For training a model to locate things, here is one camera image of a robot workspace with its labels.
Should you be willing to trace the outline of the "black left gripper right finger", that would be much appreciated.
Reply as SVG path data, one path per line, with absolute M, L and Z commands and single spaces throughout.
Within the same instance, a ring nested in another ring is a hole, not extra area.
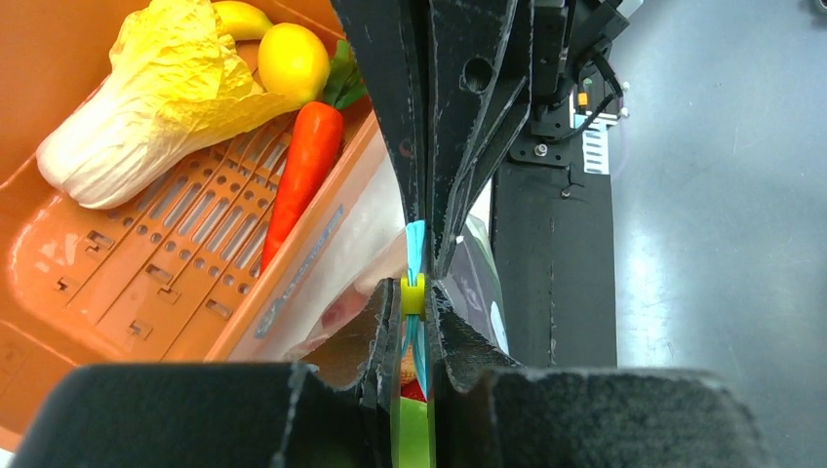
M 500 467 L 501 443 L 492 387 L 518 365 L 459 317 L 445 287 L 425 294 L 428 418 L 434 467 Z

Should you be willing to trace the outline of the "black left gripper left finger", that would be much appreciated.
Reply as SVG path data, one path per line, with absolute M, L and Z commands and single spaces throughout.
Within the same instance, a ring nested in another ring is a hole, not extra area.
M 401 344 L 399 285 L 377 283 L 350 322 L 301 360 L 324 383 L 314 410 L 314 464 L 320 467 L 392 467 L 392 428 L 399 396 Z

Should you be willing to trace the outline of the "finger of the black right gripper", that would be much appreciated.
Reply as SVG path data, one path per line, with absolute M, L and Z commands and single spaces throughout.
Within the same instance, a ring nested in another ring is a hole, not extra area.
M 532 1 L 432 1 L 429 26 L 427 274 L 446 275 L 454 239 L 526 123 Z
M 396 175 L 407 222 L 425 218 L 427 126 L 421 1 L 341 0 L 350 43 Z

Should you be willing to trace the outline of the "clear zip top bag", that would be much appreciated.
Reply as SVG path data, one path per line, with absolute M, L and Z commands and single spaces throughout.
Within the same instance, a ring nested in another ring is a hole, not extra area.
M 428 357 L 425 294 L 431 281 L 425 273 L 426 256 L 420 228 L 413 229 L 412 240 L 405 241 L 402 251 L 413 260 L 413 269 L 395 280 L 399 285 L 401 344 L 399 354 L 399 396 L 393 430 L 396 434 L 394 465 L 398 458 L 400 422 L 401 360 L 404 346 L 425 355 L 419 376 L 425 381 L 427 396 Z M 228 412 L 232 422 L 233 442 L 228 463 L 232 467 L 320 467 L 314 464 L 316 437 L 311 433 L 314 410 L 324 399 L 325 385 L 306 364 L 245 364 L 231 367 L 237 403 Z M 502 418 L 497 414 L 502 465 L 507 463 L 506 445 L 501 437 Z

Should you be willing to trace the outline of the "orange plastic basket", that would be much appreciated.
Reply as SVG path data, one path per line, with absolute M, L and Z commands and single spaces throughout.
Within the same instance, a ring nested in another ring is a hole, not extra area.
M 1 446 L 66 374 L 104 361 L 277 359 L 356 281 L 341 235 L 386 153 L 370 101 L 344 111 L 335 169 L 267 270 L 284 116 L 186 157 L 133 201 L 89 211 L 34 151 L 102 80 L 139 1 L 1 5 Z

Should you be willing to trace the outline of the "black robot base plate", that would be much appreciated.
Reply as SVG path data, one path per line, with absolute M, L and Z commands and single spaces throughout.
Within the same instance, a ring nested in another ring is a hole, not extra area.
M 533 1 L 527 122 L 492 180 L 492 247 L 510 355 L 532 367 L 615 367 L 608 130 L 624 108 L 610 65 L 635 1 Z

